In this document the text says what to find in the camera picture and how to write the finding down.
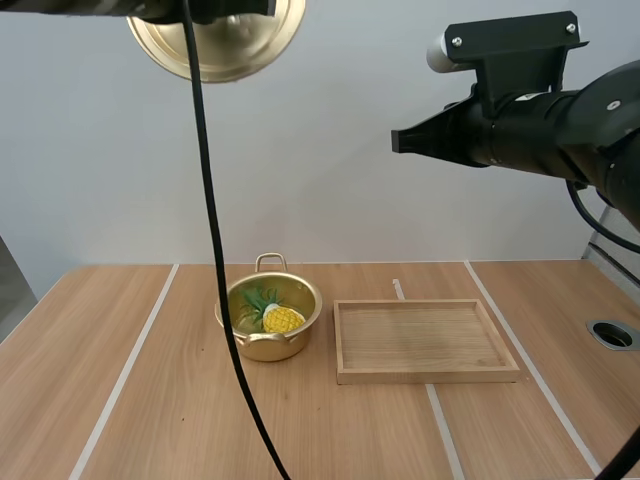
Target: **toy pineapple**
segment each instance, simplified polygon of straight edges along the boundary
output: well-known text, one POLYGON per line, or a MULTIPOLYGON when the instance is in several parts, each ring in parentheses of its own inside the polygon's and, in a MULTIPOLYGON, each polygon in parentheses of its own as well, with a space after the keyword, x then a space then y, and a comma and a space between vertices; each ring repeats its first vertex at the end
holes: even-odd
POLYGON ((261 288, 242 292, 247 306, 255 312, 254 322, 262 323, 268 333, 287 333, 304 323, 304 317, 295 310, 280 305, 276 289, 267 290, 263 294, 261 288))

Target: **gold pot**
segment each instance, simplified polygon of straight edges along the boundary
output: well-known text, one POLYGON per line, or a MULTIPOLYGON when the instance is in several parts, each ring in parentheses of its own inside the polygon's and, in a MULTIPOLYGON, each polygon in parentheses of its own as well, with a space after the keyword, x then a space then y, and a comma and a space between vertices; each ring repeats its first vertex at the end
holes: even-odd
MULTIPOLYGON (((233 325, 233 335, 236 339, 238 352, 241 355, 261 362, 275 362, 292 357, 302 350, 311 335, 311 326, 322 310, 322 296, 318 288, 302 277, 288 273, 287 262, 279 253, 264 253, 256 260, 256 273, 244 277, 227 290, 229 296, 229 313, 233 325), (260 264, 265 258, 277 257, 282 262, 282 272, 260 271, 260 264), (249 312, 243 309, 245 305, 242 291, 261 287, 265 291, 278 289, 282 296, 282 305, 301 313, 305 322, 295 330, 282 333, 243 333, 237 326, 249 312)), ((216 318, 222 326, 220 303, 216 303, 216 318)))

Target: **gold pot handle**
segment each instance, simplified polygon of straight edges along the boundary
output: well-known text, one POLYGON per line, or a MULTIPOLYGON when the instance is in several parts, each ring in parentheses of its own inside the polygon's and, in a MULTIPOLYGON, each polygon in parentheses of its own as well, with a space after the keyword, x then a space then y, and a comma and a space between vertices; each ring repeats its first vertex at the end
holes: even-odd
POLYGON ((284 259, 284 256, 281 253, 263 253, 256 259, 256 273, 260 271, 260 264, 262 263, 262 260, 264 260, 265 258, 274 257, 280 259, 280 261, 282 262, 282 269, 285 272, 288 272, 289 270, 287 269, 287 261, 284 259))
POLYGON ((252 333, 251 335, 248 335, 244 339, 236 338, 236 340, 243 347, 248 347, 253 342, 261 342, 261 341, 287 343, 286 337, 281 333, 252 333))

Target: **white wall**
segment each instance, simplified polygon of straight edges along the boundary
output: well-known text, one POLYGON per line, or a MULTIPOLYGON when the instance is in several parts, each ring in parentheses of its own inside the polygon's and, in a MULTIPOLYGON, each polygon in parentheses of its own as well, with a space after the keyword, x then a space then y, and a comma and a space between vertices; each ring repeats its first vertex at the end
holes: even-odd
MULTIPOLYGON (((448 24, 564 9, 592 40, 567 88, 640 56, 634 0, 308 0, 276 63, 205 90, 227 261, 578 258, 562 181, 390 151, 469 91, 425 62, 448 24)), ((36 295, 86 263, 212 260, 189 84, 124 20, 3 14, 0 59, 0 235, 36 295)))

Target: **black cable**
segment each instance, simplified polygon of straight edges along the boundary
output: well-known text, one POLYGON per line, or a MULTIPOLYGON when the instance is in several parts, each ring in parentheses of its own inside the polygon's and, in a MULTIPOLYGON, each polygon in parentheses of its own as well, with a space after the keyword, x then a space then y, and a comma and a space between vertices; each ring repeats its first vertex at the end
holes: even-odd
POLYGON ((583 220, 591 225, 591 228, 593 228, 604 238, 611 240, 616 245, 619 245, 622 248, 626 248, 627 250, 631 250, 634 253, 640 253, 640 245, 636 245, 635 243, 631 243, 629 240, 625 240, 624 238, 619 237, 591 216, 591 214, 587 211, 586 207, 582 203, 582 200, 580 200, 580 195, 578 195, 578 190, 576 189, 575 183, 567 180, 567 189, 569 190, 569 196, 571 197, 573 206, 576 207, 576 210, 578 210, 578 213, 583 218, 583 220))
POLYGON ((638 460, 640 460, 640 428, 631 435, 631 438, 627 440, 627 443, 595 480, 620 480, 629 473, 638 460))
POLYGON ((211 162, 209 159, 209 142, 207 140, 207 126, 204 115, 204 102, 202 100, 202 85, 200 83, 200 64, 198 62, 198 52, 196 48, 196 39, 193 33, 193 22, 191 20, 191 11, 189 9, 189 0, 183 1, 184 10, 184 35, 187 41, 187 52, 189 56, 189 69, 191 70, 191 88, 193 91, 193 107, 196 114, 196 127, 198 130, 198 145, 200 147, 200 163, 202 167, 202 182, 204 184, 204 195, 207 203, 207 215, 209 217, 209 228, 211 229, 211 241, 213 243, 213 253, 216 262, 216 277, 218 279, 218 296, 220 297, 220 313, 222 315, 222 324, 224 326, 224 335, 227 339, 229 354, 233 362, 233 369, 238 377, 240 389, 247 402, 247 406, 251 411, 256 427, 260 432, 260 436, 264 441, 273 463, 275 463, 278 472, 285 480, 290 480, 289 474, 278 457, 267 429, 260 418, 260 412, 256 402, 251 395, 251 389, 247 383, 247 378, 242 370, 242 363, 238 355, 238 348, 233 337, 233 327, 231 325, 231 317, 229 315, 229 299, 227 298, 227 279, 224 272, 224 256, 222 254, 222 239, 220 237, 220 226, 218 225, 218 215, 216 213, 216 202, 213 195, 213 180, 211 176, 211 162))

